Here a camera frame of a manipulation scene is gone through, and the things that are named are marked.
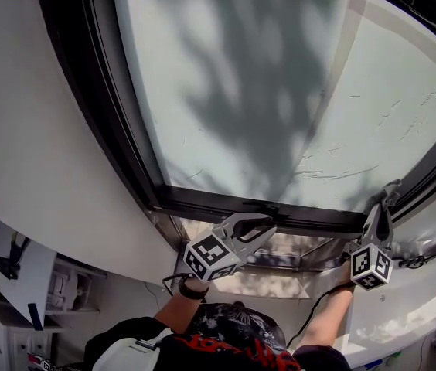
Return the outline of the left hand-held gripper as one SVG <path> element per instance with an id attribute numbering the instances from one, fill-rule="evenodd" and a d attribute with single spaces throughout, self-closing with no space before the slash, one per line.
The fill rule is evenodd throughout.
<path id="1" fill-rule="evenodd" d="M 276 233 L 271 216 L 234 213 L 221 226 L 206 228 L 187 243 L 183 260 L 203 283 L 233 275 Z"/>

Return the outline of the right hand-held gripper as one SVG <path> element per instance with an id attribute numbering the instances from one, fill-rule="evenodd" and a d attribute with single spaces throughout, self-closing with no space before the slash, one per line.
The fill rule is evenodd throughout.
<path id="1" fill-rule="evenodd" d="M 389 255 L 392 240 L 393 221 L 388 206 L 377 203 L 364 223 L 360 238 L 350 240 L 343 247 L 341 264 L 348 267 L 341 284 L 366 291 L 388 284 L 393 270 Z"/>

